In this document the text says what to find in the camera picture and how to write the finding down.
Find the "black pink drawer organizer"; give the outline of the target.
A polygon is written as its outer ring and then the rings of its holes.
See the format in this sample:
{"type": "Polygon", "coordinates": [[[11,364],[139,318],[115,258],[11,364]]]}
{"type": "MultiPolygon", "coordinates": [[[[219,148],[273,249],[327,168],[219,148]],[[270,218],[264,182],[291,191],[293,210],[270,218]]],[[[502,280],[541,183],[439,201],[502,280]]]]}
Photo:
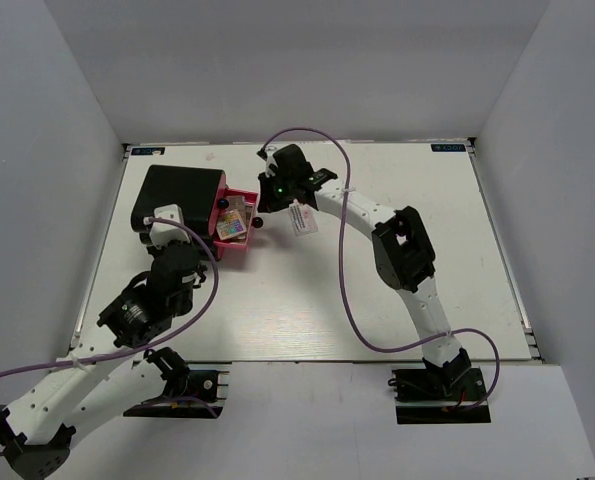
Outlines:
{"type": "Polygon", "coordinates": [[[130,222],[141,243],[145,240],[145,217],[154,209],[176,204],[182,209],[183,225],[193,230],[210,249],[216,260],[228,250],[245,251],[252,232],[263,226],[257,215],[258,195],[252,191],[234,189],[227,185],[226,173],[219,169],[194,167],[151,166],[141,186],[131,212],[130,222]],[[222,241],[216,231],[218,217],[228,211],[227,196],[243,195],[253,204],[251,213],[242,216],[247,232],[230,240],[222,241]]]}

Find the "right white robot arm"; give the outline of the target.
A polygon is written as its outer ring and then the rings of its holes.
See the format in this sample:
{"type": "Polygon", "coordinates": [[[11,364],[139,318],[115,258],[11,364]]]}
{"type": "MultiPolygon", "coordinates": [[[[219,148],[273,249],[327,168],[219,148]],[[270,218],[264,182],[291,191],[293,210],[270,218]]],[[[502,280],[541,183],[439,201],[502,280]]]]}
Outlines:
{"type": "Polygon", "coordinates": [[[258,176],[261,212],[309,206],[332,215],[340,220],[339,251],[347,226],[370,240],[379,278],[402,299],[422,342],[430,390],[443,399],[454,397],[465,385],[471,361],[453,336],[438,297],[436,254],[419,212],[384,206],[356,192],[349,178],[315,170],[295,144],[272,153],[261,148],[258,156],[265,161],[258,176]]]}

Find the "pink-brown eyeshadow palette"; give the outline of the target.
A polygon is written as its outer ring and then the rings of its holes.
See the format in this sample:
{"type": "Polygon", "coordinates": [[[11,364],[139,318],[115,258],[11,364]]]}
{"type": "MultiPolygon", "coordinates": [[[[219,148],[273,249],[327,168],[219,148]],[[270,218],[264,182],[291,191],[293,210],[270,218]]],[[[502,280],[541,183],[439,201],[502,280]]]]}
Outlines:
{"type": "Polygon", "coordinates": [[[238,211],[242,216],[252,212],[253,204],[248,202],[243,195],[227,196],[228,211],[238,211]]]}

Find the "clear labelled makeup case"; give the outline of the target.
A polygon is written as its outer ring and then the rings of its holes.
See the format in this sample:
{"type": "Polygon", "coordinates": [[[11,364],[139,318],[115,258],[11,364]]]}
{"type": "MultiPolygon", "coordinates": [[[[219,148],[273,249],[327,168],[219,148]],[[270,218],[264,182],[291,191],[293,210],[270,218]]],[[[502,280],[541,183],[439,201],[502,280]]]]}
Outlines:
{"type": "Polygon", "coordinates": [[[293,232],[304,236],[318,232],[318,226],[312,208],[294,200],[288,207],[293,232]]]}

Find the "blue label right corner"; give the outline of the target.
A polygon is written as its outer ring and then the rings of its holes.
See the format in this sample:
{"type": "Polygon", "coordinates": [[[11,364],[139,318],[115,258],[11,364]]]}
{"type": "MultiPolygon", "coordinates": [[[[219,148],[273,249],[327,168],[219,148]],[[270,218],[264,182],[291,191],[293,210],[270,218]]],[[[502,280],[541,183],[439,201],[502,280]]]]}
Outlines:
{"type": "Polygon", "coordinates": [[[430,145],[433,152],[466,152],[467,148],[464,144],[458,143],[432,143],[430,145]]]}

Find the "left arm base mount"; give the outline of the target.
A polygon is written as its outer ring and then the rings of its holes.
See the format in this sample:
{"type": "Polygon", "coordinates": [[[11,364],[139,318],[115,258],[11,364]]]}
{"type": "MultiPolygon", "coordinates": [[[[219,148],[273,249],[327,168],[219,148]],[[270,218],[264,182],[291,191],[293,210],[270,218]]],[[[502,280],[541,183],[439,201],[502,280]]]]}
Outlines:
{"type": "Polygon", "coordinates": [[[188,363],[187,380],[168,389],[159,400],[148,400],[123,413],[124,417],[207,419],[221,415],[228,396],[230,363],[188,363]]]}

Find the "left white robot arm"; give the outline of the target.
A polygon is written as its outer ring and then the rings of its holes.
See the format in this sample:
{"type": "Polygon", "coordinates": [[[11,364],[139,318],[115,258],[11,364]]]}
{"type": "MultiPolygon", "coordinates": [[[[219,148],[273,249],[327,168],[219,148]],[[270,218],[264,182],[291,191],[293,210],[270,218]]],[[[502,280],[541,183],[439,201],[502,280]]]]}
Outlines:
{"type": "Polygon", "coordinates": [[[191,372],[169,347],[154,348],[192,309],[206,279],[200,244],[176,229],[84,332],[78,346],[19,399],[0,405],[0,445],[23,479],[45,479],[93,430],[150,399],[187,394],[191,372]]]}

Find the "blue label left corner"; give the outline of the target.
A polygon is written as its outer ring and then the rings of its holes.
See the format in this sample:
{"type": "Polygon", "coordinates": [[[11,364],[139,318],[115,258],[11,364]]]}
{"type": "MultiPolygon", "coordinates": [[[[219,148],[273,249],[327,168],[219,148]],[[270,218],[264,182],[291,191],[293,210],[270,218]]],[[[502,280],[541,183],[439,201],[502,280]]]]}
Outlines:
{"type": "Polygon", "coordinates": [[[158,156],[164,153],[164,147],[134,147],[130,152],[132,156],[158,156]]]}

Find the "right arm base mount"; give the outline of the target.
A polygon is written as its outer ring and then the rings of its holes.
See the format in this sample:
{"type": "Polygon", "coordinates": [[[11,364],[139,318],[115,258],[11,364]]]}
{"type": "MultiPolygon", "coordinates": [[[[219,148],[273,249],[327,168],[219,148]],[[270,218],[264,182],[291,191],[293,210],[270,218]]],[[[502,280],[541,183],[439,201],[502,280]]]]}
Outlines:
{"type": "Polygon", "coordinates": [[[424,368],[395,368],[387,382],[398,425],[489,424],[491,414],[480,368],[471,368],[446,389],[424,368]]]}

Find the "blue label corner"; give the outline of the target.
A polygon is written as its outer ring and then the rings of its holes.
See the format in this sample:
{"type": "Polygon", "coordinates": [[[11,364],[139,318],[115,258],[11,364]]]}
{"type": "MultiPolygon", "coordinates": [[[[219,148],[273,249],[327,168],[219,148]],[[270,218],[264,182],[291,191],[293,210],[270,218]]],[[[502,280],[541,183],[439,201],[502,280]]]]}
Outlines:
{"type": "Polygon", "coordinates": [[[164,153],[164,147],[134,147],[130,152],[132,156],[158,156],[164,153]]]}
{"type": "Polygon", "coordinates": [[[466,152],[467,148],[464,144],[458,143],[432,143],[430,145],[433,152],[466,152]]]}

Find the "colourful square eyeshadow palette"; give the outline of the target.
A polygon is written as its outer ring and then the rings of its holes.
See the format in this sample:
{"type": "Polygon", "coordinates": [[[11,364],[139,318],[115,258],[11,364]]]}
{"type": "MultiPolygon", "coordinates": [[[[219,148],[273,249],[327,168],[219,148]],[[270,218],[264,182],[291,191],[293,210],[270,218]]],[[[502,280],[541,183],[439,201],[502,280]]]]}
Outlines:
{"type": "Polygon", "coordinates": [[[247,232],[245,219],[237,209],[223,212],[218,217],[216,231],[222,241],[238,238],[247,232]]]}

